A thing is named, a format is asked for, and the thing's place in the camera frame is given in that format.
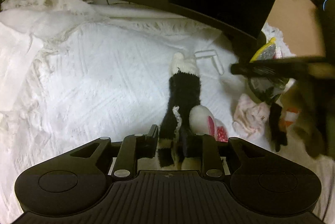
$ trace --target pink cloth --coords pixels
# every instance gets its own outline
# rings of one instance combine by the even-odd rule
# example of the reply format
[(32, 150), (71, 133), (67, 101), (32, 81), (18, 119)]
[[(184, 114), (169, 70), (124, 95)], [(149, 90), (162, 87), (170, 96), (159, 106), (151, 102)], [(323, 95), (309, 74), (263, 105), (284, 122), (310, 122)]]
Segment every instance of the pink cloth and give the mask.
[(247, 94), (242, 94), (235, 110), (233, 128), (243, 139), (256, 139), (264, 135), (269, 115), (270, 109), (265, 102), (256, 104)]

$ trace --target sock toy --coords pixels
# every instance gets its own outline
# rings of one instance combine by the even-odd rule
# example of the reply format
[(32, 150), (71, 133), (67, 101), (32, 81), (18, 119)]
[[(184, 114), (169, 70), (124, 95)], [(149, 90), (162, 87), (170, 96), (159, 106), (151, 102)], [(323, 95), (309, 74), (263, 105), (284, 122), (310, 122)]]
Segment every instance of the sock toy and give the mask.
[(198, 169), (200, 159), (184, 158), (179, 149), (180, 135), (202, 132), (227, 141), (227, 131), (221, 121), (200, 105), (201, 84), (195, 58), (186, 59), (182, 53), (175, 53), (170, 75), (170, 97), (157, 144), (158, 165), (163, 170)]

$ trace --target circular pad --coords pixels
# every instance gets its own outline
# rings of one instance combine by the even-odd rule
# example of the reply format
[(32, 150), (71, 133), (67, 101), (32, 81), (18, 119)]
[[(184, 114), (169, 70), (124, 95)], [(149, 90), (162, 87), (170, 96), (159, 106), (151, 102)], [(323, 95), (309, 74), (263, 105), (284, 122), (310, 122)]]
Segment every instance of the circular pad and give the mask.
[(259, 176), (261, 187), (275, 193), (290, 192), (298, 185), (298, 180), (291, 173), (282, 170), (268, 171)]
[(61, 193), (68, 191), (75, 187), (77, 183), (78, 178), (76, 174), (63, 170), (48, 172), (44, 174), (39, 180), (40, 187), (50, 193)]

